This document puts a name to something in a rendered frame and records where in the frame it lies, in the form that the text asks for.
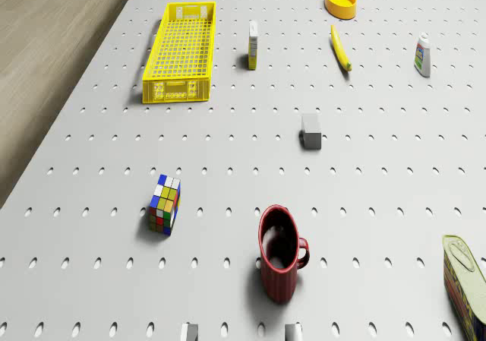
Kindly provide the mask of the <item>small white bottle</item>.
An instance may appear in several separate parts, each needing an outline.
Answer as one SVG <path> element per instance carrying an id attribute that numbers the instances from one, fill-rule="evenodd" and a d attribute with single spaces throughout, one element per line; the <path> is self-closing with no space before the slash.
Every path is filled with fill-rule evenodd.
<path id="1" fill-rule="evenodd" d="M 418 38 L 414 66 L 423 77 L 431 76 L 431 44 L 427 33 L 421 33 Z"/>

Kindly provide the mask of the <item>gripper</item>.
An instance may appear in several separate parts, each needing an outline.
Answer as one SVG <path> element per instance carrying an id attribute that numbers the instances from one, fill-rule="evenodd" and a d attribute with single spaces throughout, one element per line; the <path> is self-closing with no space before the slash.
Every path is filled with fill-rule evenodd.
<path id="1" fill-rule="evenodd" d="M 198 325 L 183 324 L 181 327 L 181 341 L 198 341 Z M 300 323 L 285 325 L 285 341 L 303 341 Z"/>

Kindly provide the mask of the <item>yellow basket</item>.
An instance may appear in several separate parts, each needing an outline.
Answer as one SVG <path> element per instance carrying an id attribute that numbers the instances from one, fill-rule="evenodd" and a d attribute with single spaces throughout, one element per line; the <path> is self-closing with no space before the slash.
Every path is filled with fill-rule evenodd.
<path id="1" fill-rule="evenodd" d="M 210 98 L 215 26 L 215 2 L 167 4 L 144 69 L 143 103 Z"/>

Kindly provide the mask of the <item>yellow bowl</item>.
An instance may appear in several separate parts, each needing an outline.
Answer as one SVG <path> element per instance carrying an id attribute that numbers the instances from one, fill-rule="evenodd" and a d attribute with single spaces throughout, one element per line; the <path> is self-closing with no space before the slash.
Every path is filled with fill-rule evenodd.
<path id="1" fill-rule="evenodd" d="M 356 16 L 357 0 L 324 0 L 326 9 L 341 20 L 350 20 Z"/>

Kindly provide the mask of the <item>banana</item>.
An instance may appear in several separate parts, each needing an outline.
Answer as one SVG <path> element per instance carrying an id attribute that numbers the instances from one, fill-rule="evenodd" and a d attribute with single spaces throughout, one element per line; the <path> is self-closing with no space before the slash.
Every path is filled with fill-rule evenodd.
<path id="1" fill-rule="evenodd" d="M 334 25 L 331 26 L 331 40 L 333 44 L 333 49 L 334 52 L 336 53 L 336 57 L 341 65 L 341 67 L 345 71 L 351 71 L 352 70 L 352 63 L 349 61 L 349 58 L 347 57 L 345 50 L 342 46 L 341 40 L 339 38 L 339 34 L 337 32 L 337 29 Z"/>

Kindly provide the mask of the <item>grey cube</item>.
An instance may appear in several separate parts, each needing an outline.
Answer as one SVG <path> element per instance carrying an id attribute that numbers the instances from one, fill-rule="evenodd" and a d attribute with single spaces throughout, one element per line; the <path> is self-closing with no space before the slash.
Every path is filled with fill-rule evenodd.
<path id="1" fill-rule="evenodd" d="M 321 129 L 316 113 L 302 114 L 301 130 L 304 148 L 307 150 L 320 150 L 322 144 Z"/>

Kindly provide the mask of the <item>flat-sided can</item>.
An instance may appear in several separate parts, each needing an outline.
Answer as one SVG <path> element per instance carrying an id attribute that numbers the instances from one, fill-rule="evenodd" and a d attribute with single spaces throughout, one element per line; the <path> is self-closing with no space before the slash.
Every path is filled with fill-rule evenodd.
<path id="1" fill-rule="evenodd" d="M 468 245 L 457 235 L 444 235 L 443 278 L 469 341 L 486 341 L 486 279 Z"/>

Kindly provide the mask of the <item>red mug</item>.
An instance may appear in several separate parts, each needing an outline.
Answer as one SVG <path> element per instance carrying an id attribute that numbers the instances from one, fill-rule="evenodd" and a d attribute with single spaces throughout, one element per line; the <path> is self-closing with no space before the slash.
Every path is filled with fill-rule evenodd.
<path id="1" fill-rule="evenodd" d="M 298 270 L 310 259 L 308 242 L 299 236 L 289 210 L 273 204 L 260 218 L 258 244 L 264 289 L 273 301 L 284 304 L 293 296 Z"/>

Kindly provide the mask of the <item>yellow white carton box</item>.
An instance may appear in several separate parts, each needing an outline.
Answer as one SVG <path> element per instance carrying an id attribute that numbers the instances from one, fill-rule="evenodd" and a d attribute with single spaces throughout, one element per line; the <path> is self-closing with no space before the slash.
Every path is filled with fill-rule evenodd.
<path id="1" fill-rule="evenodd" d="M 258 28 L 256 21 L 249 21 L 249 40 L 248 40 L 248 68 L 255 70 L 257 67 L 257 43 Z"/>

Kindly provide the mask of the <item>puzzle cube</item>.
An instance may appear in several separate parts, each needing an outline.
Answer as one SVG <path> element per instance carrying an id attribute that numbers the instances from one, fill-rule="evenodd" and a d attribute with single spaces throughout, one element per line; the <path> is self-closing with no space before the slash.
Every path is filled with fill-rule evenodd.
<path id="1" fill-rule="evenodd" d="M 153 231 L 171 235 L 180 198 L 180 180 L 161 174 L 149 205 L 149 227 Z"/>

